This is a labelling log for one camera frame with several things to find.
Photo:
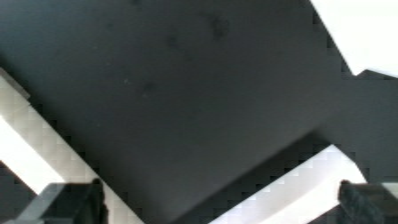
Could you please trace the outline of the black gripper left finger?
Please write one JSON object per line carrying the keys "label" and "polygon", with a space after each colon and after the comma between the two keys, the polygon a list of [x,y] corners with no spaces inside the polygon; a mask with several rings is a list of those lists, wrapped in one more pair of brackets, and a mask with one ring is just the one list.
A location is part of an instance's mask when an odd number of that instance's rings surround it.
{"label": "black gripper left finger", "polygon": [[100,179],[89,183],[52,183],[18,215],[16,224],[109,224]]}

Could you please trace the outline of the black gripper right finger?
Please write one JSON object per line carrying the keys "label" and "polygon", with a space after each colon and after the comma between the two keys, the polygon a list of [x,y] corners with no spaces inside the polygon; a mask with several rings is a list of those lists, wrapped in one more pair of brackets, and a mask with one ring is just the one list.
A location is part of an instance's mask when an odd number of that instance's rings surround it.
{"label": "black gripper right finger", "polygon": [[338,224],[398,224],[398,183],[343,181]]}

